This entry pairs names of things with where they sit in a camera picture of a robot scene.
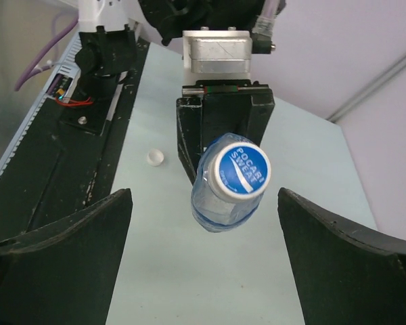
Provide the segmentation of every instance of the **robotic arm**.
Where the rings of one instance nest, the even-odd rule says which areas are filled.
[[[125,0],[79,0],[81,98],[108,100],[136,59],[136,29]],[[179,158],[193,183],[198,161],[226,132],[260,145],[275,106],[268,85],[251,81],[252,54],[275,50],[272,30],[284,0],[139,0],[162,44],[183,37],[184,81],[177,100]]]

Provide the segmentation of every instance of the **bottle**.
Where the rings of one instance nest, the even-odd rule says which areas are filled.
[[[193,216],[209,232],[236,228],[257,210],[270,179],[267,155],[245,137],[226,133],[209,145],[198,164]]]

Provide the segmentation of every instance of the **blue circle on cap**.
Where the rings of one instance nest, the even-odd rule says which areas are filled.
[[[265,185],[268,165],[255,148],[236,146],[221,158],[217,171],[223,184],[236,194],[253,194]]]

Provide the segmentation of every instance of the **plastic bottle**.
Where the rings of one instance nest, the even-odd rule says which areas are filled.
[[[191,193],[196,221],[209,232],[225,232],[247,221],[271,179],[267,155],[250,140],[226,133],[202,155]]]

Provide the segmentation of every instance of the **bolt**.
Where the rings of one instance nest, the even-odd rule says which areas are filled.
[[[86,124],[86,123],[87,123],[87,117],[86,117],[86,116],[80,117],[80,118],[78,119],[78,123],[79,123],[80,125]]]

